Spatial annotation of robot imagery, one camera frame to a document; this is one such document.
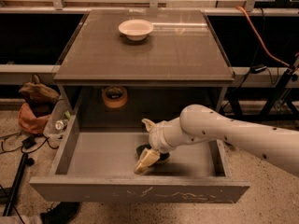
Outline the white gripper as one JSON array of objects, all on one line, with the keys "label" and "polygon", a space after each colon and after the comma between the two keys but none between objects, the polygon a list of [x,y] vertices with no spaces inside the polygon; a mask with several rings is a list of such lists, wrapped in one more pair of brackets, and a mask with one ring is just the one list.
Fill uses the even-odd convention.
[{"label": "white gripper", "polygon": [[144,174],[155,162],[160,159],[160,153],[165,154],[175,150],[166,140],[166,130],[173,131],[173,124],[170,121],[154,123],[150,119],[142,119],[149,132],[149,144],[153,149],[145,148],[135,165],[134,172],[138,175]]}]

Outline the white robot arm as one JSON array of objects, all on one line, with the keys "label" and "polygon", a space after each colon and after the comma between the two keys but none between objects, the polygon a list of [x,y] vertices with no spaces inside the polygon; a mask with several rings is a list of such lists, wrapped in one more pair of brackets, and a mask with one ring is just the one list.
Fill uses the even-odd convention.
[{"label": "white robot arm", "polygon": [[142,122],[149,132],[149,147],[141,152],[135,165],[137,174],[147,172],[161,155],[177,147],[218,139],[299,176],[297,131],[228,119],[203,105],[189,105],[169,121]]}]

